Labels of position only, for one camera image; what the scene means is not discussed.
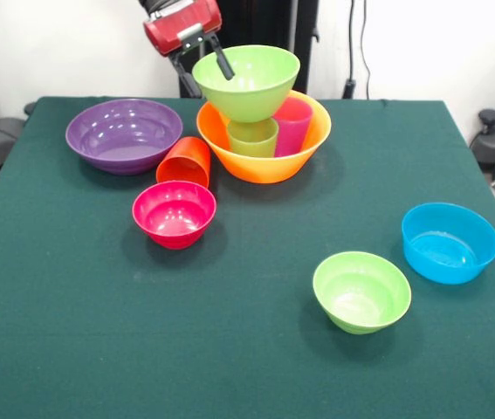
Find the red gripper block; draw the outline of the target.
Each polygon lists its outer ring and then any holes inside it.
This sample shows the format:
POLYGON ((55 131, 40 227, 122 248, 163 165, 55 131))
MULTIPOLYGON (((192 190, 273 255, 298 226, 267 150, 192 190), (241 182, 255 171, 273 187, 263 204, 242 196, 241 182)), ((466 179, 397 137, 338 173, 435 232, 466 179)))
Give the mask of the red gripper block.
POLYGON ((203 94, 193 76, 183 67, 180 52, 200 44, 207 37, 224 78, 234 78, 235 73, 216 35, 222 26, 217 1, 143 1, 142 8, 148 15, 143 23, 148 40, 163 57, 169 56, 190 98, 200 99, 203 94))

